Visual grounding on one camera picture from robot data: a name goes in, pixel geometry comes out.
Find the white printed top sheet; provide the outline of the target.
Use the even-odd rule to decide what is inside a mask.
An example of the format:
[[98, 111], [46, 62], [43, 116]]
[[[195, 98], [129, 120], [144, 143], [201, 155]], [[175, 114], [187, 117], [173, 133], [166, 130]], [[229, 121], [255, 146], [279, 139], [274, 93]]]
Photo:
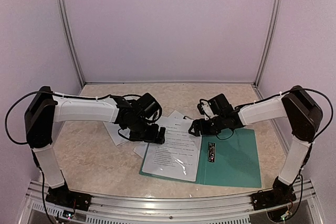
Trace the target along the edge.
[[[174, 110], [167, 118], [170, 119], [170, 120], [172, 120], [172, 119], [174, 119], [174, 120], [187, 120], [187, 121], [192, 121], [193, 120], [191, 117], [189, 117], [187, 115], [184, 115], [177, 110]], [[157, 144], [156, 140], [159, 140], [159, 143], [160, 143], [161, 136], [163, 136], [163, 134], [160, 133], [162, 127], [159, 126], [159, 128], [157, 130], [156, 136], [154, 138], [154, 144]], [[133, 151], [139, 157], [144, 158], [147, 146], [148, 146], [147, 142], [141, 142], [139, 145], [137, 145], [133, 149]]]

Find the white Chinese agreement sheet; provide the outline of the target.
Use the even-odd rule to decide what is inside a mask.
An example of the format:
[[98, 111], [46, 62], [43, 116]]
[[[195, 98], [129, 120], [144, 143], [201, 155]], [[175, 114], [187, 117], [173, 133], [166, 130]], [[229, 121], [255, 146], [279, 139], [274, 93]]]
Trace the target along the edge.
[[140, 174], [196, 182], [202, 138], [188, 132], [192, 122], [162, 117], [158, 124], [165, 128], [165, 142], [148, 145]]

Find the green file folder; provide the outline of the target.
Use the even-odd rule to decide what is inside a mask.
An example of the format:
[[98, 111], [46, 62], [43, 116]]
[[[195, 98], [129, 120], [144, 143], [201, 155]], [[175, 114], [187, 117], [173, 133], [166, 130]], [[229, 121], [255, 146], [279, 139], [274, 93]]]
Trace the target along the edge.
[[[193, 184], [261, 188], [261, 173], [254, 130], [238, 129], [233, 132], [223, 130], [219, 136], [203, 136], [201, 138], [196, 182]], [[209, 143], [216, 144], [214, 163], [208, 161]]]

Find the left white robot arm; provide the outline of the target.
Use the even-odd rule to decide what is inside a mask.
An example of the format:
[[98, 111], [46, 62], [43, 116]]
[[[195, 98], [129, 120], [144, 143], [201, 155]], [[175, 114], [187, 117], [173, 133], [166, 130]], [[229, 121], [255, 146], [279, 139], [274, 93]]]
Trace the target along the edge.
[[34, 93], [25, 112], [26, 140], [33, 151], [37, 166], [53, 189], [53, 197], [66, 206], [73, 201], [73, 193], [65, 185], [52, 146], [53, 124], [66, 121], [97, 121], [116, 124], [128, 129], [131, 142], [164, 144], [165, 128], [160, 127], [153, 115], [162, 115], [157, 100], [145, 93], [137, 99], [125, 96], [80, 97], [52, 92], [43, 86]]

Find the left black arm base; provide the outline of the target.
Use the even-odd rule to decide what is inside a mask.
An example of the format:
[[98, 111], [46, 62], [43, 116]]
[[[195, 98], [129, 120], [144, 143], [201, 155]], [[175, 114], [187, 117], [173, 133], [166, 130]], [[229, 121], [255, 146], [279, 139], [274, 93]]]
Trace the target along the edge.
[[49, 186], [46, 196], [49, 203], [81, 211], [89, 210], [91, 200], [92, 195], [70, 190], [67, 183], [58, 187]]

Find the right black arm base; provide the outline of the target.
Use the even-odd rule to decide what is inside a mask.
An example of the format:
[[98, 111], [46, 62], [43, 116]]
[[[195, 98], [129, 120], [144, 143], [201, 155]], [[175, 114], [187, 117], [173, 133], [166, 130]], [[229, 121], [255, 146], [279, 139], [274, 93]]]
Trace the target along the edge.
[[293, 184], [284, 184], [278, 179], [278, 177], [276, 177], [272, 185], [272, 189], [265, 191], [260, 190], [251, 194], [250, 197], [254, 210], [280, 206], [297, 199], [293, 189]]

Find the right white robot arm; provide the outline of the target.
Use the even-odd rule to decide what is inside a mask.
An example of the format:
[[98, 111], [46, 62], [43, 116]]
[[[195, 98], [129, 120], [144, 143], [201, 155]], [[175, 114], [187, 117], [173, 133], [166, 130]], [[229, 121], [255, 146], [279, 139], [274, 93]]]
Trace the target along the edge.
[[322, 109], [310, 96], [311, 92], [311, 89], [294, 86], [283, 93], [238, 106], [232, 106], [223, 94], [219, 94], [208, 101], [200, 101], [198, 109], [203, 118], [194, 120], [188, 132], [193, 136], [217, 136], [226, 129], [234, 131], [263, 121], [286, 119], [291, 127], [292, 141], [276, 179], [283, 185], [268, 194], [269, 201], [279, 205], [289, 196], [285, 185], [291, 185], [304, 167], [323, 118]]

